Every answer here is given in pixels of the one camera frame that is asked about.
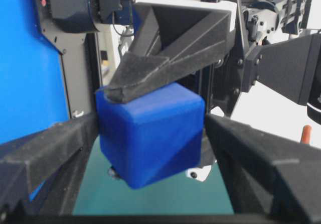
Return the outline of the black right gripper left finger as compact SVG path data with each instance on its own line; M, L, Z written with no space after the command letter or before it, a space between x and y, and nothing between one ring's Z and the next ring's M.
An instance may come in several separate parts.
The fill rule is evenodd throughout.
M98 130L89 113L1 144L1 215L71 214Z

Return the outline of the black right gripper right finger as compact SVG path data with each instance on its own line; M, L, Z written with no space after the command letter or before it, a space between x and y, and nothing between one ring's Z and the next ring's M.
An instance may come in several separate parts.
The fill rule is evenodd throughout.
M212 114L205 128L236 213L320 215L320 149Z

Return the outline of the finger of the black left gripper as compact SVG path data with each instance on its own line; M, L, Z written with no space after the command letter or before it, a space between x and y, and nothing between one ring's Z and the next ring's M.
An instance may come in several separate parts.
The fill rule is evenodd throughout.
M204 181L215 157L201 133L153 134L107 140L108 174L124 181L160 181L185 172Z
M228 10L137 3L137 33L106 97L127 103L223 60L231 48Z

